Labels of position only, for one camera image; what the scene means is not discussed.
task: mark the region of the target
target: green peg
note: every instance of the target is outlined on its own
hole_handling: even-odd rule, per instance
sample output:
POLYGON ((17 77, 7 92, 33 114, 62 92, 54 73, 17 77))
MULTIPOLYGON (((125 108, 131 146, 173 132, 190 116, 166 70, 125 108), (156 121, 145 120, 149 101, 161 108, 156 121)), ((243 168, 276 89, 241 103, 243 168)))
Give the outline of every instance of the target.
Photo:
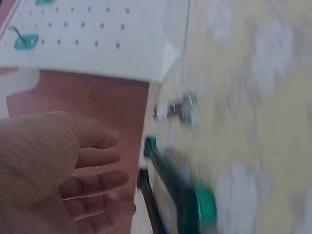
POLYGON ((22 36, 16 27, 9 27, 9 30, 14 30, 18 35, 18 38, 14 44, 14 49, 16 50, 31 50, 38 42, 38 34, 29 34, 22 36))
POLYGON ((43 4, 52 4, 54 2, 55 0, 36 0, 35 5, 38 6, 38 5, 43 5, 43 4))

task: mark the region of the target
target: blurry object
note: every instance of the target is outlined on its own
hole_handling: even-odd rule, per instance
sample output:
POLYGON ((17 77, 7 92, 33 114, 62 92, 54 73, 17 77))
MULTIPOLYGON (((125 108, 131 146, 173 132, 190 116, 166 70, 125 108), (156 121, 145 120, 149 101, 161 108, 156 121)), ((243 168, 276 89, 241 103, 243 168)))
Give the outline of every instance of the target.
POLYGON ((153 234, 167 234, 164 223, 162 222, 153 191, 148 178, 148 170, 140 169, 137 187, 142 190, 147 212, 153 229, 153 234))
MULTIPOLYGON (((211 188, 201 184, 193 183, 192 181, 185 181, 182 175, 175 169, 166 156, 163 156, 157 149, 156 139, 154 137, 147 137, 144 146, 144 157, 149 158, 162 181, 164 182, 166 189, 168 190, 172 200, 175 203, 177 209, 177 229, 179 234, 200 234, 201 230, 215 230, 217 210, 215 197, 211 188)), ((139 180, 140 184, 145 184, 146 181, 142 176, 139 180)), ((153 209, 149 210, 149 216, 151 219, 158 220, 154 222, 159 224, 159 227, 155 229, 163 229, 164 225, 162 221, 157 219, 159 217, 159 211, 153 196, 153 192, 150 189, 149 196, 153 209)))
POLYGON ((182 100, 175 100, 168 105, 156 106, 153 110, 153 119, 164 121, 178 117, 182 125, 193 128, 198 125, 198 110, 197 95, 195 93, 187 93, 182 100))

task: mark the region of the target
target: finger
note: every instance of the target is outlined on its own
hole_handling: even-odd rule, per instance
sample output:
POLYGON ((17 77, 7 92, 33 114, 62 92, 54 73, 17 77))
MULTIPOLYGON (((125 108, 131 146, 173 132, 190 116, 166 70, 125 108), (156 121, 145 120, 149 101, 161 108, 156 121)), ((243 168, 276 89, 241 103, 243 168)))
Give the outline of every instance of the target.
POLYGON ((128 174, 121 170, 71 177, 60 186, 60 193, 63 199, 97 196, 125 185, 128 180, 128 174))
POLYGON ((104 234, 131 219, 136 211, 133 203, 119 204, 96 216, 76 222, 80 234, 104 234))
POLYGON ((121 189, 108 194, 65 200, 64 205, 70 217, 77 221, 98 215, 119 203, 133 202, 133 194, 129 190, 121 189))
POLYGON ((120 134, 93 118, 84 118, 66 112, 49 112, 46 115, 68 126, 76 135, 81 148, 106 149, 114 146, 120 134))
POLYGON ((95 148, 83 148, 79 151, 76 168, 96 167, 117 163, 119 161, 120 155, 118 153, 95 148))

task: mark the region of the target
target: white pegboard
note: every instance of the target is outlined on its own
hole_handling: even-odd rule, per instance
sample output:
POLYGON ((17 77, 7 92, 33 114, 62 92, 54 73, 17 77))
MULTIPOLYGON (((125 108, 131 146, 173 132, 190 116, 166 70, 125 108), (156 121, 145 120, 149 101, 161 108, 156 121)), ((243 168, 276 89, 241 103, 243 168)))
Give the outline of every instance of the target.
POLYGON ((17 0, 0 30, 0 66, 26 66, 160 83, 182 54, 188 0, 17 0), (38 34, 15 50, 16 27, 38 34))

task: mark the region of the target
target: table surface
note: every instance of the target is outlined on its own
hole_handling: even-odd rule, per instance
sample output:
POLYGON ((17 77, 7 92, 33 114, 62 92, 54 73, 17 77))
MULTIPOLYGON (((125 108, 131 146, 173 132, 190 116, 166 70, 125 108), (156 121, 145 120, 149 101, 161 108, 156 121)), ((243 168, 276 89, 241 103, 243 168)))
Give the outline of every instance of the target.
POLYGON ((270 185, 256 234, 291 233, 300 213, 293 207, 304 207, 312 188, 311 13, 307 0, 192 0, 185 56, 160 89, 150 86, 144 132, 183 152, 194 177, 216 190, 237 158, 260 165, 270 185), (197 130, 153 122, 154 104, 188 90, 199 98, 197 130))

